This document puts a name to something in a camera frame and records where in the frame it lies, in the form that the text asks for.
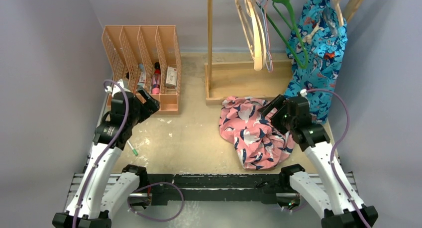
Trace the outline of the pink shark print shorts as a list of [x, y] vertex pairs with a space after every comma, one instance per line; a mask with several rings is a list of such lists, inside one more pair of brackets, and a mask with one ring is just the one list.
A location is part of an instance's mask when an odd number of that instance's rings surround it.
[[245, 170], [273, 169], [287, 160], [295, 147], [288, 132], [281, 133], [271, 125], [270, 116], [276, 109], [267, 115], [258, 111], [267, 104], [267, 100], [236, 96], [222, 102], [220, 136], [233, 145]]

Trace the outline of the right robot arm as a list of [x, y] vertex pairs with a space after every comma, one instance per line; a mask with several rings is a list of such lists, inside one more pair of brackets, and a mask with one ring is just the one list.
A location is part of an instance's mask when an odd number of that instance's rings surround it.
[[298, 192], [318, 213], [323, 228], [371, 228], [379, 215], [374, 206], [360, 198], [334, 154], [334, 146], [323, 125], [314, 123], [309, 102], [304, 96], [278, 95], [259, 109], [270, 116], [271, 125], [280, 133], [288, 132], [317, 169], [323, 187], [311, 180], [299, 165], [282, 168], [280, 187]]

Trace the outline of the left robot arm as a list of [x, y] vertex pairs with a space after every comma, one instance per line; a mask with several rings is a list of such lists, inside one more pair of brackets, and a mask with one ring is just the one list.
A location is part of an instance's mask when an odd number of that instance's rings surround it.
[[81, 184], [65, 212], [56, 213], [56, 228], [109, 228], [117, 210], [133, 191], [148, 188], [146, 169], [126, 165], [121, 176], [106, 191], [113, 167], [121, 156], [132, 129], [159, 111], [160, 103], [145, 89], [136, 94], [115, 89], [111, 109], [95, 129], [91, 156]]

